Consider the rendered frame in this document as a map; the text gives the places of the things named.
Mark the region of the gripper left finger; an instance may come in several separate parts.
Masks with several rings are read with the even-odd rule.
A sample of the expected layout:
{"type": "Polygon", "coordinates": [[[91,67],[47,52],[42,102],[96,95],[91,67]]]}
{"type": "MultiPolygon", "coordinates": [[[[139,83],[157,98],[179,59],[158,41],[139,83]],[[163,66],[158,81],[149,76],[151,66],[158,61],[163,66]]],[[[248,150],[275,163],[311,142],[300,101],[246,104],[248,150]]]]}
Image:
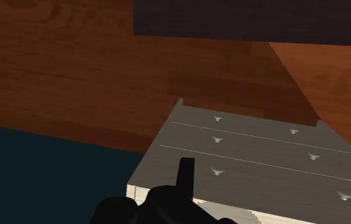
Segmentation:
{"type": "Polygon", "coordinates": [[[192,200],[194,166],[194,158],[182,157],[176,184],[150,189],[140,205],[130,197],[102,200],[89,224],[218,224],[192,200]]]}

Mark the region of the grey chest of drawers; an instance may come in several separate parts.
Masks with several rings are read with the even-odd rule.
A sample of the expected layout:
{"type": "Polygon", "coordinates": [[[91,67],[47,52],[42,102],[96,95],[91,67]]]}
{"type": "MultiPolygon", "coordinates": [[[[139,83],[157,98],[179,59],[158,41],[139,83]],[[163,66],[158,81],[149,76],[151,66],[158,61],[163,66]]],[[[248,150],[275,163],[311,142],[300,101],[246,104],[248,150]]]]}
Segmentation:
{"type": "Polygon", "coordinates": [[[315,126],[176,103],[127,183],[137,203],[195,160],[194,202],[238,224],[351,224],[351,144],[315,126]]]}

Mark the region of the dark robot stand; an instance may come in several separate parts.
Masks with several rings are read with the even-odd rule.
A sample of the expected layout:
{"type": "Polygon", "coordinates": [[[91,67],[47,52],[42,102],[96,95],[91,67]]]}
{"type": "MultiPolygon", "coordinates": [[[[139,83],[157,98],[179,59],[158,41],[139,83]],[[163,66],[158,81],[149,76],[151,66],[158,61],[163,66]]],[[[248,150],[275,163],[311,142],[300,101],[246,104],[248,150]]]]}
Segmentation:
{"type": "Polygon", "coordinates": [[[351,46],[351,0],[134,0],[134,34],[351,46]]]}

